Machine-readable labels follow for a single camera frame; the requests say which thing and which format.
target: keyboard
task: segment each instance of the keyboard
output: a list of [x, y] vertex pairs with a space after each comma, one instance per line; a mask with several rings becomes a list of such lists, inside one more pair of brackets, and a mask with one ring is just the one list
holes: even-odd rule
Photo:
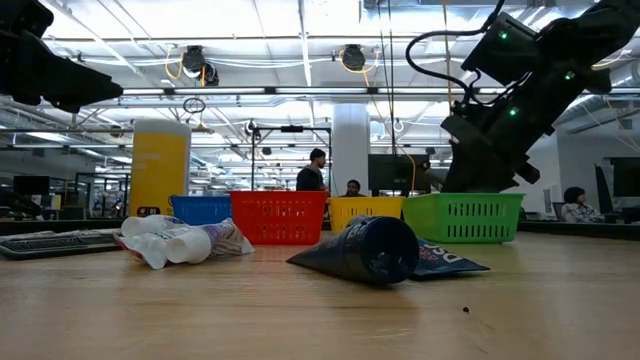
[[113, 234], [51, 235], [0, 240], [0, 255], [11, 260], [41, 259], [121, 250]]

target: desk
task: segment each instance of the desk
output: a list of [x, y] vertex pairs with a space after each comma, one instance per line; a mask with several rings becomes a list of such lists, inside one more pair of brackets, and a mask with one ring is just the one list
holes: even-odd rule
[[124, 252], [0, 260], [2, 358], [638, 359], [640, 243], [450, 248], [494, 270], [372, 289], [284, 263], [299, 247], [161, 271]]
[[640, 240], [640, 225], [519, 221], [518, 231], [568, 236], [586, 236], [601, 238], [603, 241], [610, 239]]

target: red basket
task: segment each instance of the red basket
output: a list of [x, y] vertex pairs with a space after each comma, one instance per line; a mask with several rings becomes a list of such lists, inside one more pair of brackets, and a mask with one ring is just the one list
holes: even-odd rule
[[326, 198], [324, 191], [232, 191], [233, 221], [254, 245], [313, 245]]

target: blue basket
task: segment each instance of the blue basket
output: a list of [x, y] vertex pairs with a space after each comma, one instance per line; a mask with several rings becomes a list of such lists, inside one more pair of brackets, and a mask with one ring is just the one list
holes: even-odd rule
[[173, 216], [189, 225], [217, 224], [231, 217], [229, 196], [171, 196]]

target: yellow basket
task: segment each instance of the yellow basket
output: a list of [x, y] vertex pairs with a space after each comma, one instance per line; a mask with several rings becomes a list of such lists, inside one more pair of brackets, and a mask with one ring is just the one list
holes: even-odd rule
[[329, 199], [331, 230], [338, 233], [358, 215], [390, 216], [400, 219], [405, 198], [396, 197], [336, 197]]

